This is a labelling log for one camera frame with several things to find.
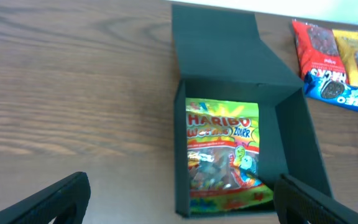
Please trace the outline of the green Haribo worms bag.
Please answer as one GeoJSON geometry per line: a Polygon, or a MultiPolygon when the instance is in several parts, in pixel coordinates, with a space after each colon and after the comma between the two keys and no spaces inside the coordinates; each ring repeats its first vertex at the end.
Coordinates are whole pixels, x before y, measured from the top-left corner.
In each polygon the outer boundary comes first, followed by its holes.
{"type": "Polygon", "coordinates": [[[272,190],[257,178],[257,103],[187,98],[186,136],[191,212],[229,212],[272,201],[272,190]]]}

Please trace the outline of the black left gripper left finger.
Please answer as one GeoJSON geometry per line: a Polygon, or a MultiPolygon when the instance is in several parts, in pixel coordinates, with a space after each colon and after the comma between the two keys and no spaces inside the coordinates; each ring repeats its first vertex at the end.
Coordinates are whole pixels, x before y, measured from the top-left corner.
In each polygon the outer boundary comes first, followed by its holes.
{"type": "Polygon", "coordinates": [[[0,211],[0,224],[81,224],[91,196],[85,172],[75,172],[0,211]]]}

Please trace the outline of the blue Oreo cookie pack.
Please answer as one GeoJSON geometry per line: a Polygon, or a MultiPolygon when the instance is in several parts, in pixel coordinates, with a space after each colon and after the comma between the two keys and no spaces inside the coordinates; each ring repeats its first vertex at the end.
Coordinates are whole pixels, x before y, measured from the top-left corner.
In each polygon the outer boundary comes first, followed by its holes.
{"type": "Polygon", "coordinates": [[[358,112],[358,87],[308,72],[304,78],[304,93],[309,98],[358,112]]]}

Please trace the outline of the red Hacks candy bag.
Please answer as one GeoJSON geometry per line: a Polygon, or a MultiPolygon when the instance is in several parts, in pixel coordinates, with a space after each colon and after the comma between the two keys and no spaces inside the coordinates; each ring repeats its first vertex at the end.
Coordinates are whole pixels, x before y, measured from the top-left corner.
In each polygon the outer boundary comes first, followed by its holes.
{"type": "Polygon", "coordinates": [[[307,73],[349,83],[331,29],[293,20],[296,52],[300,66],[300,78],[307,73]]]}

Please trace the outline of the dark green box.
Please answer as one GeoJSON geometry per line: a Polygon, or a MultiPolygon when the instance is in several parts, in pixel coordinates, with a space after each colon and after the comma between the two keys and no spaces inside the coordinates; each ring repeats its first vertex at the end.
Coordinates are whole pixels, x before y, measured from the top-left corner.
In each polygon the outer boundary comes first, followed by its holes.
{"type": "Polygon", "coordinates": [[[172,32],[181,79],[173,103],[175,210],[190,210],[186,165],[186,98],[259,105],[260,176],[273,185],[288,174],[332,196],[303,82],[260,39],[255,16],[175,4],[172,32]]]}

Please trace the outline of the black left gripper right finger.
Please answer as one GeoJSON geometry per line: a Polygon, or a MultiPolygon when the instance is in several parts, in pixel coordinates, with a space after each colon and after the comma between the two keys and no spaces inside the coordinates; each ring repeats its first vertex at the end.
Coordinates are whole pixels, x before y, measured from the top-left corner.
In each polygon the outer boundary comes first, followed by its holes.
{"type": "Polygon", "coordinates": [[[280,223],[353,223],[358,213],[332,198],[327,175],[322,180],[324,190],[310,185],[298,172],[281,173],[273,185],[273,200],[251,208],[252,213],[276,213],[280,223]]]}

